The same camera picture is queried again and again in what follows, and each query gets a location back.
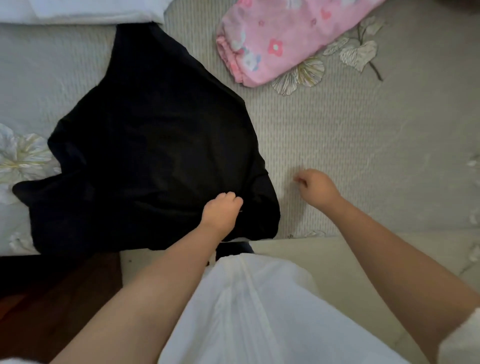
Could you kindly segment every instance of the hand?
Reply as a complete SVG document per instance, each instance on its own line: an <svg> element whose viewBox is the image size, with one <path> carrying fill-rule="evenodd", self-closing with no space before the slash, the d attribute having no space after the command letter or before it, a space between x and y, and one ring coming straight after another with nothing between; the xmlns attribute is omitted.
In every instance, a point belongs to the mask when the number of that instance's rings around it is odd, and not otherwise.
<svg viewBox="0 0 480 364"><path fill-rule="evenodd" d="M200 226L214 229L223 239L235 227L242 205L242 198L235 197L233 192L219 194L205 205Z"/></svg>
<svg viewBox="0 0 480 364"><path fill-rule="evenodd" d="M330 177L319 170L301 170L293 180L298 183L301 197L322 212L342 200Z"/></svg>

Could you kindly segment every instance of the floor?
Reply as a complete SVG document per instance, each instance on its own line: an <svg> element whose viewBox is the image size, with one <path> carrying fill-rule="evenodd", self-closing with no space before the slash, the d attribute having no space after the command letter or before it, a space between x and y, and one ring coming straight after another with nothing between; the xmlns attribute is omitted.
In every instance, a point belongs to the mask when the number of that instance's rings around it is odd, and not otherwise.
<svg viewBox="0 0 480 364"><path fill-rule="evenodd" d="M480 291L480 263L469 260L472 246L480 244L480 229L409 233L401 236ZM291 260L307 269L321 295L330 304L383 340L413 364L427 364L418 346L376 293L341 237L252 242L257 254ZM121 253L124 283L158 251Z"/></svg>

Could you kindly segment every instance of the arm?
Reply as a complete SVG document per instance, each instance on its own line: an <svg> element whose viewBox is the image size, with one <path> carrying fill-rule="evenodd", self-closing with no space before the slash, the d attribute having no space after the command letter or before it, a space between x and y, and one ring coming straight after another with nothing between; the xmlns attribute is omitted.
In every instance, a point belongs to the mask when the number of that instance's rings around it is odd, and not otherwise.
<svg viewBox="0 0 480 364"><path fill-rule="evenodd" d="M295 181L302 198L338 227L377 292L434 363L440 343L480 307L480 295L342 198L326 174L303 170Z"/></svg>
<svg viewBox="0 0 480 364"><path fill-rule="evenodd" d="M207 203L200 225L122 288L52 363L156 363L242 203L233 192Z"/></svg>

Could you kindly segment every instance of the pink floral fabric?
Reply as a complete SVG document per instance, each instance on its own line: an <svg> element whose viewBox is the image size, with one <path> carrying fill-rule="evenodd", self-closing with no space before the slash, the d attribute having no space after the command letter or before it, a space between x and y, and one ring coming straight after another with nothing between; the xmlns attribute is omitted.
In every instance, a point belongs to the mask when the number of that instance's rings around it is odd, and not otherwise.
<svg viewBox="0 0 480 364"><path fill-rule="evenodd" d="M384 0L238 0L217 29L236 82L274 80L358 24Z"/></svg>

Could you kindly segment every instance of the white garment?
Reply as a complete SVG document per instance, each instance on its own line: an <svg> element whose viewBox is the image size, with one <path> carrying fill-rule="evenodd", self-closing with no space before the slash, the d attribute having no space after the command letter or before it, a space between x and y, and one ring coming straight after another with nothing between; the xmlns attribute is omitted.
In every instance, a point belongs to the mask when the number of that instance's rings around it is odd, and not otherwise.
<svg viewBox="0 0 480 364"><path fill-rule="evenodd" d="M172 0L0 0L0 23L162 23Z"/></svg>
<svg viewBox="0 0 480 364"><path fill-rule="evenodd" d="M480 310L441 344L439 363L474 364L478 358ZM320 299L306 270L281 259L241 254L207 268L158 359L158 364L175 363L406 361Z"/></svg>

